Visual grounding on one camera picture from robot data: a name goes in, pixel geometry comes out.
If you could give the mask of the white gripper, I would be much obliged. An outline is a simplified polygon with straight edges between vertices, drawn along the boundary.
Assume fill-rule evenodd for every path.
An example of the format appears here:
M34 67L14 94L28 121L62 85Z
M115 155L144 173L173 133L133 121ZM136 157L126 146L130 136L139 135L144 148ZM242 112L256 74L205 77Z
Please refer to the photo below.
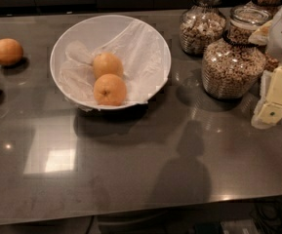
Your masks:
M249 37L251 44L266 46L266 51L282 62L282 7L273 17ZM251 125L268 129L282 120L282 65L273 72L265 71L261 79L260 100L254 110Z

